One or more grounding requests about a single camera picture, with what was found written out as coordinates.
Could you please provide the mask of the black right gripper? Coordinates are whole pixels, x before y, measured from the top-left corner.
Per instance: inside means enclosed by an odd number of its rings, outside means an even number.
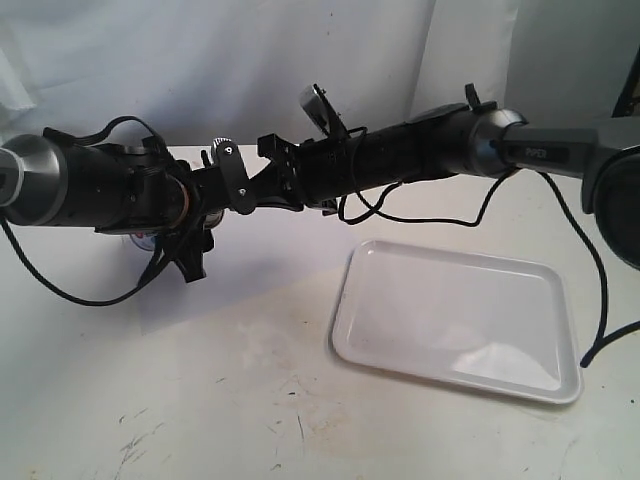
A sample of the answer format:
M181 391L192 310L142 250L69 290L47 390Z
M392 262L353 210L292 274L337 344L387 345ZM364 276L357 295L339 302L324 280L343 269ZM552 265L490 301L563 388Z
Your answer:
M250 179L257 208L301 212L305 207L311 207L309 196L298 178L296 149L297 146L275 134L257 140L258 156L269 161Z

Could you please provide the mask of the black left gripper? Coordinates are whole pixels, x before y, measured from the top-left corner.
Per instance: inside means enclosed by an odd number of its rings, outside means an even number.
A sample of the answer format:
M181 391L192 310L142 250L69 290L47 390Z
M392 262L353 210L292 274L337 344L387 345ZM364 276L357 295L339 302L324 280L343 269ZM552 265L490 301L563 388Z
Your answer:
M256 196L238 145L224 137L215 138L211 149L200 149L198 158L176 157L172 176L183 200L180 216L172 223L172 231L181 235L173 263L191 283L206 277L204 255L214 248L211 231L223 221L225 211L230 207L249 215L256 208Z

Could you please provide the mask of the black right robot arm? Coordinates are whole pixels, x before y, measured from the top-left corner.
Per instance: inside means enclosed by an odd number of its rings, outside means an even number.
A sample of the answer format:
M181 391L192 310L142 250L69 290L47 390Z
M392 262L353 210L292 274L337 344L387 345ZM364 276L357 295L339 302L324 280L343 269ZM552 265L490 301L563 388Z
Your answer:
M639 265L639 120L544 127L509 109L463 104L405 123L342 138L290 144L257 141L268 165L252 180L260 206L296 210L356 191L471 175L532 170L577 178L581 208L610 250Z

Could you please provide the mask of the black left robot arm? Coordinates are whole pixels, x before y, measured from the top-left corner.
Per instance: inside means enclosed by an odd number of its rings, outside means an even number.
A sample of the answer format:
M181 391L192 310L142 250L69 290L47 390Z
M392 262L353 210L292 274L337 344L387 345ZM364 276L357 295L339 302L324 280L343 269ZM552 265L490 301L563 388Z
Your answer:
M151 131L139 146L108 142L108 129L74 137L47 128L1 147L1 226L92 228L101 234L151 236L153 256L138 284L169 264L186 281L203 278L213 248L214 217L252 213L256 190L239 150L220 141L202 167L176 159Z

